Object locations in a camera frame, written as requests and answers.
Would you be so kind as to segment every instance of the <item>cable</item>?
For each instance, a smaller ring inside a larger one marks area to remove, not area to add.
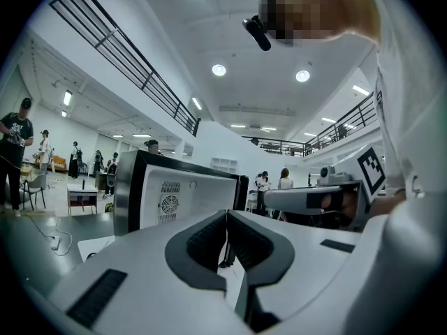
[[[34,223],[34,225],[37,228],[37,231],[39,231],[45,238],[53,238],[53,239],[55,238],[54,236],[45,236],[44,233],[41,231],[41,229],[37,226],[36,222],[34,222],[33,218],[28,215],[25,216],[28,217],[32,221],[32,223]]]
[[[57,220],[57,223],[56,223],[56,225],[55,225],[55,227],[54,227],[54,230],[56,231],[56,232],[59,232],[59,233],[65,233],[66,235],[68,235],[68,236],[70,236],[70,244],[68,245],[68,248],[67,248],[67,250],[66,250],[66,252],[64,253],[64,254],[58,254],[58,253],[56,253],[55,251],[53,251],[54,252],[54,254],[55,255],[58,255],[59,257],[63,257],[63,256],[65,256],[65,255],[67,255],[67,253],[70,251],[70,248],[71,248],[71,244],[73,243],[73,236],[71,235],[71,233],[68,233],[68,232],[65,232],[65,231],[61,231],[61,230],[58,230],[57,229],[57,225],[59,224],[59,221],[61,220],[61,218],[59,217],[59,219]]]

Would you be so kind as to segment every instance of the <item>black t-shirt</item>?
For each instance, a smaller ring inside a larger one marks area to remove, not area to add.
[[[17,113],[9,113],[1,119],[1,122],[11,131],[15,131],[23,139],[31,139],[34,136],[33,124],[29,119],[20,120]],[[0,157],[6,159],[16,168],[22,167],[23,154],[25,148],[13,144],[9,135],[3,134],[0,140]]]

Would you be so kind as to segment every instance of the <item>white cable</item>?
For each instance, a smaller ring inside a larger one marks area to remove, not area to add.
[[[58,230],[58,229],[57,229],[57,225],[59,224],[59,221],[60,221],[60,220],[61,220],[61,218],[59,217],[59,219],[57,220],[57,223],[56,223],[56,225],[55,225],[55,227],[54,227],[54,230],[55,230],[56,232],[59,232],[59,233],[65,233],[66,235],[70,236],[70,244],[68,245],[68,248],[67,248],[67,250],[66,250],[66,252],[65,252],[64,254],[58,254],[58,253],[56,253],[54,250],[52,250],[52,251],[54,252],[55,255],[58,255],[59,257],[63,257],[63,256],[65,256],[65,255],[67,255],[67,253],[70,251],[71,244],[73,243],[73,236],[71,235],[71,233],[68,233],[68,232],[61,231],[61,230]]]

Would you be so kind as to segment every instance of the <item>railing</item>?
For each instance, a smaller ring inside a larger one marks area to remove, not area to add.
[[[50,6],[134,85],[196,136],[198,121],[97,0],[54,0]]]
[[[266,137],[247,137],[250,142],[270,154],[303,157],[305,145],[301,142],[288,142],[286,140],[268,139]]]
[[[373,106],[373,93],[347,112],[333,125],[305,143],[305,156],[324,149],[358,132],[377,120]]]

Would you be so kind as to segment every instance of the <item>ventilation grille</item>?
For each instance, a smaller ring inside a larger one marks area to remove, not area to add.
[[[177,181],[165,181],[161,186],[161,193],[179,193],[180,183]]]
[[[162,223],[168,223],[171,221],[175,221],[176,218],[176,214],[171,214],[171,215],[159,215],[159,225]]]

